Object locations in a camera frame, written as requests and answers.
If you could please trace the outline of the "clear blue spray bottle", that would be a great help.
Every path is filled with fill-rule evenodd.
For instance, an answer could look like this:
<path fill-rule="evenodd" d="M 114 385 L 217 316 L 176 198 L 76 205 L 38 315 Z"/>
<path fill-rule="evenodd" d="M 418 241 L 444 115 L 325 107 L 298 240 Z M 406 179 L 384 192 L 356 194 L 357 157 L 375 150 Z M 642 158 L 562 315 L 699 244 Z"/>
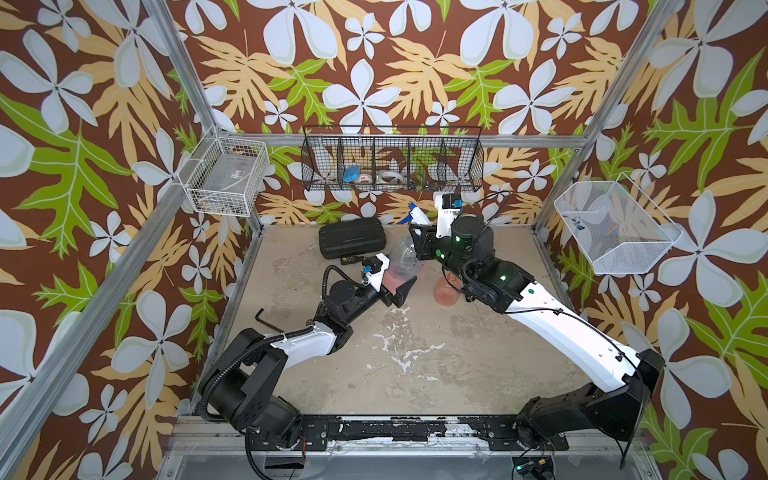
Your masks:
<path fill-rule="evenodd" d="M 392 275 L 403 281 L 417 277 L 424 265 L 424 262 L 417 257 L 414 242 L 410 236 L 406 236 L 392 250 L 390 261 Z"/>

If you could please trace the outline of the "orange translucent spray bottle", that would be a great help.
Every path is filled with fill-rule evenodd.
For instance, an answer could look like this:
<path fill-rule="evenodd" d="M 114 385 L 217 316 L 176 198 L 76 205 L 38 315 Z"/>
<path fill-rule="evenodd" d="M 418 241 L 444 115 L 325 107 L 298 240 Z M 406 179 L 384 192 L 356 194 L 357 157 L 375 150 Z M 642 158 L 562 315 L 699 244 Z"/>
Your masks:
<path fill-rule="evenodd" d="M 463 284 L 461 280 L 451 272 L 447 272 L 438 281 L 434 289 L 435 301 L 442 306 L 450 307 L 457 303 L 462 295 Z"/>

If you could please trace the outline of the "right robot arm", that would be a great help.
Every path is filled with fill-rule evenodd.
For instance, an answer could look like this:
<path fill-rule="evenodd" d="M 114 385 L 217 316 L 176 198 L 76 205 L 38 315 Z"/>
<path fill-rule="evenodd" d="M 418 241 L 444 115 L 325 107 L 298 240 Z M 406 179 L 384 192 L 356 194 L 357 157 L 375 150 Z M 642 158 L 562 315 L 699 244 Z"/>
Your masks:
<path fill-rule="evenodd" d="M 588 429 L 631 443 L 665 366 L 659 353 L 611 338 L 522 267 L 496 257 L 494 232 L 481 217 L 449 209 L 432 223 L 415 207 L 407 222 L 418 259 L 437 261 L 458 278 L 456 288 L 468 301 L 521 323 L 588 376 L 579 389 L 524 405 L 514 424 L 522 445 L 538 448 L 562 433 Z"/>

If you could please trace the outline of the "blue white spray nozzle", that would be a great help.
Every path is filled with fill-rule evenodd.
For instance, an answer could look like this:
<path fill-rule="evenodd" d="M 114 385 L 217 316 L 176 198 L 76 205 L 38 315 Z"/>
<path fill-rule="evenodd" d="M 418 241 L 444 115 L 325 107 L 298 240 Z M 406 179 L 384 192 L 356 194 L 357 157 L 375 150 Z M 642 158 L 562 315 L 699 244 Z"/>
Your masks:
<path fill-rule="evenodd" d="M 432 221 L 420 207 L 418 207 L 415 203 L 410 203 L 408 214 L 405 218 L 398 222 L 398 225 L 404 224 L 431 226 Z"/>

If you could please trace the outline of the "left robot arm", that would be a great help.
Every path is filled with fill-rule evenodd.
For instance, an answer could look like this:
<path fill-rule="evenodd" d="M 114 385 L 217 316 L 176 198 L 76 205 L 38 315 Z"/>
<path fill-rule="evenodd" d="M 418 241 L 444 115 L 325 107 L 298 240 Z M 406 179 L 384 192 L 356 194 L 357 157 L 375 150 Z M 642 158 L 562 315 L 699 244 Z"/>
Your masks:
<path fill-rule="evenodd" d="M 274 394 L 284 370 L 340 350 L 354 320 L 379 302 L 403 306 L 417 281 L 413 276 L 391 290 L 384 284 L 389 257 L 377 254 L 362 264 L 360 281 L 335 265 L 326 267 L 320 302 L 305 327 L 273 336 L 240 331 L 200 381 L 197 414 L 249 438 L 263 435 L 279 449 L 294 447 L 302 436 L 302 414 Z"/>

